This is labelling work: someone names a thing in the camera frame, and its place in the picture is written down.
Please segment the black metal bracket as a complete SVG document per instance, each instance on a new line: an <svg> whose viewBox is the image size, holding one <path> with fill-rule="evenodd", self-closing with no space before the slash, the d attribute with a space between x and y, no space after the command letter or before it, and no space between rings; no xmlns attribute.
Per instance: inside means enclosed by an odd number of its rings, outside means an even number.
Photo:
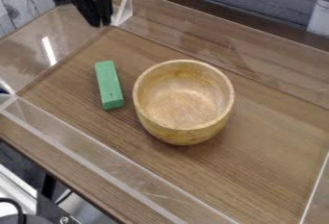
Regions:
<svg viewBox="0 0 329 224"><path fill-rule="evenodd" d="M82 224L42 193L38 194L36 214L53 224Z"/></svg>

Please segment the green rectangular block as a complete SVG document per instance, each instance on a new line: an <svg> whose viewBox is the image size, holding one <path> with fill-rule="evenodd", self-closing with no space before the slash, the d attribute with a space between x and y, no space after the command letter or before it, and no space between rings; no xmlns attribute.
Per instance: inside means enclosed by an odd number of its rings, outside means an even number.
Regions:
<svg viewBox="0 0 329 224"><path fill-rule="evenodd" d="M97 81L103 109L121 108L125 104L115 62L105 61L95 64Z"/></svg>

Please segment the clear acrylic front wall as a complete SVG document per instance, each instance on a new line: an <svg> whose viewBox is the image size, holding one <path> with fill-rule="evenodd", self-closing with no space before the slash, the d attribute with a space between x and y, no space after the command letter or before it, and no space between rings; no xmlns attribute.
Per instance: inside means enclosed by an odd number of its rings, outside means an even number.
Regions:
<svg viewBox="0 0 329 224"><path fill-rule="evenodd" d="M131 107L102 110L94 82L31 97L0 79L0 135L125 223L241 224L206 166L216 142L162 143Z"/></svg>

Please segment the brown wooden bowl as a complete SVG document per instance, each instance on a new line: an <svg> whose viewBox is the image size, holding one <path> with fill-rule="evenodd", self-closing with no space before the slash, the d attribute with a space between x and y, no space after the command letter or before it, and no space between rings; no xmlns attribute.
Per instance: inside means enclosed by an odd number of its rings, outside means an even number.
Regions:
<svg viewBox="0 0 329 224"><path fill-rule="evenodd" d="M180 146L212 139L224 129L236 92L224 72L194 60L149 68L133 88L135 113L149 133Z"/></svg>

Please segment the clear acrylic corner bracket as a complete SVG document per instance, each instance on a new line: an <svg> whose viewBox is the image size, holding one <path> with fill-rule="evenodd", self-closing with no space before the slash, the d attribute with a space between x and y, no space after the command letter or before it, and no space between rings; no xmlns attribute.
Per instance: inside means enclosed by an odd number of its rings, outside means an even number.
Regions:
<svg viewBox="0 0 329 224"><path fill-rule="evenodd" d="M113 26L119 26L133 16L133 0L113 0Z"/></svg>

